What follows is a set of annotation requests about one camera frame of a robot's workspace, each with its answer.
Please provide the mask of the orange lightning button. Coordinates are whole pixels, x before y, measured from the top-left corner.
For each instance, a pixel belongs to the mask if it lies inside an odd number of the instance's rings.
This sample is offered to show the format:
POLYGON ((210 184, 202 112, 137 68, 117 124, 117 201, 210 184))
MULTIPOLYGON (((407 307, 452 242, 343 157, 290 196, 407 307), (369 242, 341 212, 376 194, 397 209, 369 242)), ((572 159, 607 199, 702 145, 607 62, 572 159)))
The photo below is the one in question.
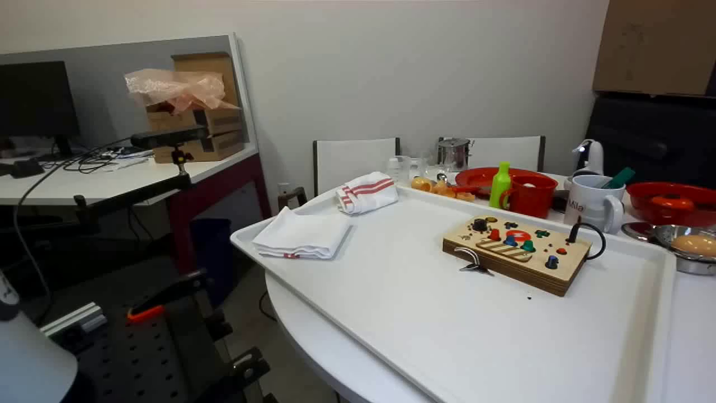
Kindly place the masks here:
POLYGON ((510 238, 513 243, 531 242, 531 233, 526 233, 526 230, 508 230, 506 238, 510 238))

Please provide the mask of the red striped white towel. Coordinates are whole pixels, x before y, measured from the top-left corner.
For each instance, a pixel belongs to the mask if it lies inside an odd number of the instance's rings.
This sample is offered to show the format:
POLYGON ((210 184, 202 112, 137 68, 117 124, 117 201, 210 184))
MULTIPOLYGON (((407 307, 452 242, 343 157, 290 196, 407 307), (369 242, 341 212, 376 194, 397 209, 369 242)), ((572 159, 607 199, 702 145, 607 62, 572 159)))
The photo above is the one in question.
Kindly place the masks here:
POLYGON ((369 172, 343 184, 337 190, 338 209, 344 215, 365 215, 398 201, 397 184, 386 172, 369 172))

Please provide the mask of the left white chair back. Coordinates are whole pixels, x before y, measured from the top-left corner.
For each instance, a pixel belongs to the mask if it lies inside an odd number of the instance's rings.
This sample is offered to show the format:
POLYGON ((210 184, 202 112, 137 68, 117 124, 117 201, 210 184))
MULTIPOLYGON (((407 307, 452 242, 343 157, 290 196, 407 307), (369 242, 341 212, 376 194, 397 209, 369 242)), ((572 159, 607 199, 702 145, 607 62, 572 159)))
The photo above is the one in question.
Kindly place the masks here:
POLYGON ((401 153, 401 139, 343 139, 313 144, 313 190, 332 190, 353 176, 386 171, 388 160, 401 153))

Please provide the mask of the red plastic bowl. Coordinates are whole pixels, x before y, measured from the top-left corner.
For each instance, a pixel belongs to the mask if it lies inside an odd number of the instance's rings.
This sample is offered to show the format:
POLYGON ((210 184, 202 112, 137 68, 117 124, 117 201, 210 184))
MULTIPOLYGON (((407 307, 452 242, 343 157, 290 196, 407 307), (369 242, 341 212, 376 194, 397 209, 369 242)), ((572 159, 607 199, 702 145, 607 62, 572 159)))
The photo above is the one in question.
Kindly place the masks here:
MULTIPOLYGON (((497 167, 466 167, 454 176, 454 184, 463 190, 471 190, 480 199, 489 199, 494 175, 497 175, 497 167)), ((513 167, 510 179, 513 182, 525 179, 531 184, 553 184, 553 176, 536 171, 525 171, 525 167, 513 167)))

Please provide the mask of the large white plastic tray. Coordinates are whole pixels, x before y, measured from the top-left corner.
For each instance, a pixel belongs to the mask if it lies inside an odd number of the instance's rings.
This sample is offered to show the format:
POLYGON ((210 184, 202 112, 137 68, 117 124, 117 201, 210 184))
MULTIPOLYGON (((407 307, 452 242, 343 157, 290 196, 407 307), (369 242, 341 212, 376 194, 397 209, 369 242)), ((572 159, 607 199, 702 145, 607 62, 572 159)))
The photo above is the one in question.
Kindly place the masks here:
POLYGON ((658 403, 671 253, 612 234, 565 296, 471 274, 443 238, 480 204, 405 187, 352 221, 330 262, 257 262, 330 322, 443 403, 658 403))

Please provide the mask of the stacked cardboard boxes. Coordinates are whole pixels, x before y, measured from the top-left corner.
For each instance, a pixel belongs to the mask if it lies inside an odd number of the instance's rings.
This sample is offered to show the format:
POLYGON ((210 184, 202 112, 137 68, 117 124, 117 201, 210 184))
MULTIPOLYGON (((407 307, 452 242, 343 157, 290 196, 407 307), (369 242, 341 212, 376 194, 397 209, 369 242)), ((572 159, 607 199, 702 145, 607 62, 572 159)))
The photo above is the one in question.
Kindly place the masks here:
POLYGON ((239 100, 239 84, 236 78, 233 57, 226 51, 215 53, 178 53, 172 57, 179 72, 215 72, 225 82, 225 100, 233 102, 233 110, 192 107, 189 112, 175 112, 170 106, 148 107, 148 126, 152 131, 182 129, 190 126, 203 126, 207 139, 195 139, 182 145, 195 160, 220 160, 245 147, 247 121, 239 100))

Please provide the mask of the pink plastic bag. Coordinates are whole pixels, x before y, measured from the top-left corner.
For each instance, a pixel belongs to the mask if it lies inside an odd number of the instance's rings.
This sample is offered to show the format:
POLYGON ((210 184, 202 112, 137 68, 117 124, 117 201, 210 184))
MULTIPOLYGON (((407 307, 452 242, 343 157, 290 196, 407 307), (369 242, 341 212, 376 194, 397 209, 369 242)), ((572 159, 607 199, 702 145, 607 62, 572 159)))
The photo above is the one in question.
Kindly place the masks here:
POLYGON ((168 102, 178 112, 218 110, 226 96, 218 72, 137 69, 126 75, 126 88, 145 107, 168 102))

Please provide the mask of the white side desk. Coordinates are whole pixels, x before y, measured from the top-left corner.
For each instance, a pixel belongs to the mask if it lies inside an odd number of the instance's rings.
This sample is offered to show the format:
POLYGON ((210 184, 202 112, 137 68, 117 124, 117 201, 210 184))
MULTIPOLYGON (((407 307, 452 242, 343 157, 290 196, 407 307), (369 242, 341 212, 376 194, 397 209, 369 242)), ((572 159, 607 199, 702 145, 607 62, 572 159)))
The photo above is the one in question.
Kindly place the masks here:
MULTIPOLYGON (((203 210, 214 209, 230 193, 254 185, 255 201, 265 216, 272 215, 272 201, 265 184, 263 159, 254 144, 222 160, 189 160, 187 172, 190 185, 184 190, 164 193, 148 199, 148 206, 164 201, 172 247, 175 265, 179 274, 197 269, 195 247, 190 240, 190 221, 203 210)), ((68 172, 58 171, 50 175, 36 190, 26 199, 28 206, 73 206, 75 194, 84 194, 89 204, 106 201, 112 196, 131 194, 133 190, 154 185, 162 179, 178 175, 170 163, 137 163, 109 172, 68 172)))

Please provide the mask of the red bowl on right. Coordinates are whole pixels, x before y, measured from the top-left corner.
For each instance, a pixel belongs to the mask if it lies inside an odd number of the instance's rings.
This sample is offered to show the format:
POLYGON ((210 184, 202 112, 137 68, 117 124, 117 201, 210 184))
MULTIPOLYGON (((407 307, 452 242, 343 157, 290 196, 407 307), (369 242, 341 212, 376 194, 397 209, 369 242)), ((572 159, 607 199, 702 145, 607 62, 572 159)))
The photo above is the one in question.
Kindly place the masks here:
POLYGON ((630 184, 633 212, 652 223, 716 223, 716 190, 671 184, 671 182, 639 182, 630 184))

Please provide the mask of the black cabinet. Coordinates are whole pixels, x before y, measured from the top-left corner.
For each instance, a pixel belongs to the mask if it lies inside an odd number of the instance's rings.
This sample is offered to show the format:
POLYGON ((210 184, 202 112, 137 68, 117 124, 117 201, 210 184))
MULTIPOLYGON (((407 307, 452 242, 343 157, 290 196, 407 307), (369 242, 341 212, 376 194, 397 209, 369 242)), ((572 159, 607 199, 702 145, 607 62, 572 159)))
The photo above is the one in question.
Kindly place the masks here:
POLYGON ((639 182, 716 185, 716 102, 602 94, 588 139, 605 147, 605 172, 633 167, 639 182))

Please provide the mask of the cardboard box top right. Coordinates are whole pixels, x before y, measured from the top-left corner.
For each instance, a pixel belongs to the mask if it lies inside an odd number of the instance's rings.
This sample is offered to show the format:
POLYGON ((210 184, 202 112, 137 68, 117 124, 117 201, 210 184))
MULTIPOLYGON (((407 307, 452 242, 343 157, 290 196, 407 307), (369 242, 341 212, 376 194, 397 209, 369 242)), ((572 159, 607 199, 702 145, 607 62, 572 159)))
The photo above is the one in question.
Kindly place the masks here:
POLYGON ((608 0, 596 91, 711 96, 716 0, 608 0))

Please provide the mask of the black computer monitor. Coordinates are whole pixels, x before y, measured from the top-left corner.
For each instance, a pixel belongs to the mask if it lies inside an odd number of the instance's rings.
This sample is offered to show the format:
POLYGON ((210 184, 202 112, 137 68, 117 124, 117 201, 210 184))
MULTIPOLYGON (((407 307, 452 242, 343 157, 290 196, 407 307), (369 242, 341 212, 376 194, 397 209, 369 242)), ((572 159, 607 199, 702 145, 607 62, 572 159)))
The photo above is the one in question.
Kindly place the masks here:
POLYGON ((0 135, 47 137, 60 157, 82 131, 64 60, 0 65, 0 135))

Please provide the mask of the metal bowl with bread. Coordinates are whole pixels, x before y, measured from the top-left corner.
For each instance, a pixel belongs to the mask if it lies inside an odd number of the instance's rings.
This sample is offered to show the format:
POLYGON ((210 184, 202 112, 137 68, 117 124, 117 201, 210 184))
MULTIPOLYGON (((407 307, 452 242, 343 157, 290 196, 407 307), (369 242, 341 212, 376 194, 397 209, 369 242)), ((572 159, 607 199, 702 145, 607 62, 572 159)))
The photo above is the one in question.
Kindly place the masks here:
POLYGON ((632 221, 623 230, 676 256, 676 269, 690 276, 716 276, 716 228, 632 221))

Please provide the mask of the white lamp shade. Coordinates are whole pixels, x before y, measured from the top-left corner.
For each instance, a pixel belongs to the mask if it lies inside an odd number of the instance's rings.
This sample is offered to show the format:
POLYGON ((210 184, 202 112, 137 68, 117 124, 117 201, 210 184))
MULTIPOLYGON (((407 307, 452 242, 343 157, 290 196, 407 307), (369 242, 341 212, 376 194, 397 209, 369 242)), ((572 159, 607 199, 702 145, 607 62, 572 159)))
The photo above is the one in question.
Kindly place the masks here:
POLYGON ((76 373, 76 357, 28 318, 0 274, 0 403, 60 403, 76 373))

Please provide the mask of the wooden switch busy board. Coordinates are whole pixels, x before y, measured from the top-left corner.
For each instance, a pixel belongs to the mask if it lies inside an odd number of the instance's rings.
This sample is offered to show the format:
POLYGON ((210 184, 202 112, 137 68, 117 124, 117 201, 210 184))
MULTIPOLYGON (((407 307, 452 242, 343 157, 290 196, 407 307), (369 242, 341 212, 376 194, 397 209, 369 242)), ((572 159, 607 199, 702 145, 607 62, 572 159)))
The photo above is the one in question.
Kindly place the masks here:
POLYGON ((484 215, 443 238, 443 250, 466 258, 472 270, 501 274, 553 296, 565 296, 587 260, 596 260, 607 249, 607 238, 597 233, 599 249, 583 234, 583 223, 572 228, 531 225, 526 221, 484 215), (508 230, 531 233, 531 242, 513 243, 508 230))

